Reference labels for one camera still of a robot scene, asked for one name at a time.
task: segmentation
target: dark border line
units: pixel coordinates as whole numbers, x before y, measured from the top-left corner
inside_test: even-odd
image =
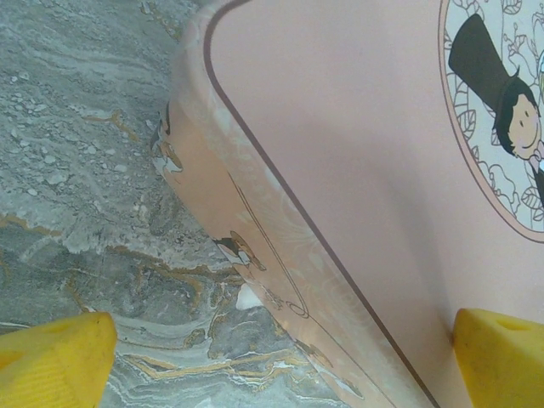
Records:
[[[354,290],[355,294],[357,295],[357,298],[359,298],[360,302],[363,303],[363,306],[365,306],[365,309],[368,311],[368,313],[371,315],[372,319],[376,322],[380,330],[382,331],[383,335],[388,339],[389,343],[393,347],[394,351],[399,355],[402,362],[405,364],[406,368],[410,372],[410,374],[414,377],[417,384],[421,387],[422,391],[425,393],[431,404],[435,408],[440,408],[440,405],[438,401],[433,397],[433,394],[428,389],[427,385],[425,385],[425,382],[419,377],[417,374],[416,369],[413,367],[411,362],[407,359],[405,354],[403,353],[400,346],[395,342],[393,336],[388,331],[388,329],[385,327],[383,322],[378,317],[376,311],[371,306],[370,302],[366,299],[365,295],[363,295],[362,291],[357,287],[357,285],[354,282],[354,279],[351,277],[349,272],[346,270],[346,268],[343,266],[342,261],[340,261],[340,258],[337,256],[337,254],[333,251],[332,247],[329,245],[329,243],[326,241],[325,237],[321,234],[320,230],[317,228],[317,225],[315,225],[312,218],[308,215],[306,210],[304,209],[301,202],[298,200],[298,198],[295,196],[293,191],[291,190],[291,187],[289,187],[289,184],[285,181],[283,176],[281,176],[280,172],[274,165],[274,163],[270,160],[269,156],[264,151],[261,144],[258,142],[257,138],[253,134],[252,130],[247,126],[244,119],[241,117],[238,110],[234,107],[232,102],[230,101],[229,97],[219,84],[219,81],[217,79],[217,76],[215,75],[215,70],[213,69],[212,64],[212,39],[213,39],[213,33],[215,32],[215,29],[218,26],[219,21],[230,11],[233,9],[236,9],[246,3],[249,3],[252,0],[232,0],[229,3],[226,3],[223,7],[221,7],[210,19],[210,22],[206,28],[206,33],[204,35],[204,66],[206,67],[207,75],[210,79],[210,82],[215,90],[215,92],[218,94],[219,98],[223,101],[226,108],[229,110],[230,114],[233,116],[235,121],[238,123],[238,126],[240,126],[241,130],[244,132],[244,134],[247,136],[247,138],[251,141],[253,147],[255,150],[257,150],[258,154],[263,158],[264,163],[269,167],[270,171],[274,176],[277,178],[278,182],[280,183],[281,187],[285,190],[287,193],[287,196],[292,200],[295,208],[300,212],[300,214],[303,216],[304,221],[308,224],[308,226],[312,229],[317,239],[320,241],[321,245],[325,248],[328,255],[331,257],[332,262],[337,266],[337,268],[342,273],[344,279],[349,283],[351,288]]]

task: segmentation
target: circular illustration frame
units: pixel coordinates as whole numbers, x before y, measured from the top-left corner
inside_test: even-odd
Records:
[[[500,2],[442,0],[439,12],[439,68],[451,126],[474,180],[487,201],[510,227],[531,241],[544,243],[544,206],[542,205],[544,195],[538,193],[535,182],[536,173],[530,171],[532,167],[529,162],[517,158],[513,153],[508,154],[497,138],[494,123],[496,114],[489,107],[492,104],[484,103],[484,100],[488,102],[493,100],[495,95],[492,94],[486,98],[486,89],[484,92],[474,92],[448,64],[455,32],[455,30],[448,31],[448,25],[451,26],[453,20],[448,19],[449,13],[454,16],[457,13],[454,23],[459,26],[464,23],[458,16],[464,18],[466,15],[466,22],[478,14],[481,16],[481,21],[485,22],[486,14],[489,18],[489,14],[500,13],[501,31],[499,31],[500,36],[495,34],[494,44],[499,43],[498,47],[496,46],[499,48],[496,52],[501,57],[506,55],[501,58],[505,61],[504,71],[508,71],[510,77],[519,74],[519,77],[528,78],[527,84],[537,100],[536,109],[544,113],[544,52],[542,52],[544,51],[544,6],[542,3],[529,4],[529,7],[535,9],[534,13],[529,13],[530,24],[524,24],[519,20],[523,16],[521,11],[527,14],[526,9],[522,10],[524,7],[526,6],[523,0],[501,0]],[[533,33],[532,38],[526,34],[530,29]],[[537,41],[537,31],[541,41]],[[541,45],[540,53],[538,53],[537,43]],[[522,55],[522,47],[528,50],[526,54],[529,58]],[[531,67],[532,57],[535,57],[535,63]],[[484,135],[488,141],[481,143]],[[471,139],[479,139],[479,142],[471,142]]]

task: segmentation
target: yellow object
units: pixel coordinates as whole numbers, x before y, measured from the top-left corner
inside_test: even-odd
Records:
[[[544,407],[544,325],[461,309],[454,349],[474,408]]]
[[[97,408],[116,341],[102,312],[0,336],[0,407]]]

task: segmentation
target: gray marble floor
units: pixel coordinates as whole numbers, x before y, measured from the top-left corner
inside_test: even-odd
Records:
[[[345,406],[150,163],[202,2],[0,2],[0,333],[105,310],[103,407]]]

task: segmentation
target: marble surface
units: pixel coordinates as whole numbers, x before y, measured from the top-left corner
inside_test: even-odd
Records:
[[[103,407],[345,406],[151,165],[201,3],[0,4],[0,333],[112,313]]]

